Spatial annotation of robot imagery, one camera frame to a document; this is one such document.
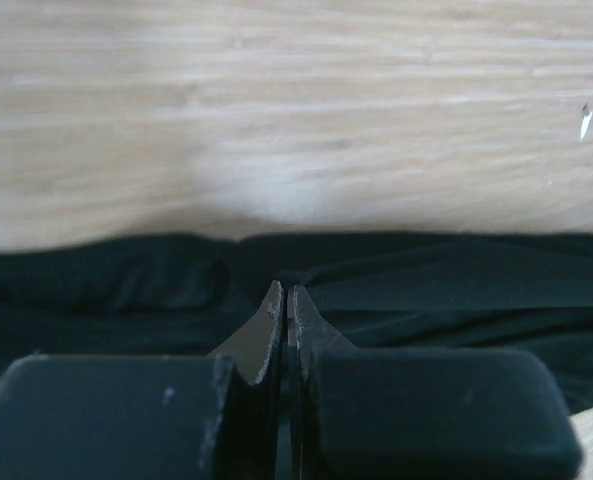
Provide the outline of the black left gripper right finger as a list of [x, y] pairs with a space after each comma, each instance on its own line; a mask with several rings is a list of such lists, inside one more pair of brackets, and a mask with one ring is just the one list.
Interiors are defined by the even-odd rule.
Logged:
[[359, 348], [307, 290], [287, 299], [297, 479], [572, 479], [558, 384], [515, 349]]

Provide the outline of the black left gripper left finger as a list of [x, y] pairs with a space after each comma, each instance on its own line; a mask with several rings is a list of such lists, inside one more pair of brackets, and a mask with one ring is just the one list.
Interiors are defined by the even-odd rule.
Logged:
[[205, 356], [47, 356], [0, 377], [0, 479], [271, 479], [284, 291]]

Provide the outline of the black tank top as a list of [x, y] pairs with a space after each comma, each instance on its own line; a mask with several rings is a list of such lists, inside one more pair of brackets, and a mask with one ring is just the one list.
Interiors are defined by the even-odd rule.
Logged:
[[44, 354], [202, 355], [271, 283], [360, 347], [525, 349], [593, 408], [593, 235], [136, 236], [0, 253], [0, 374]]

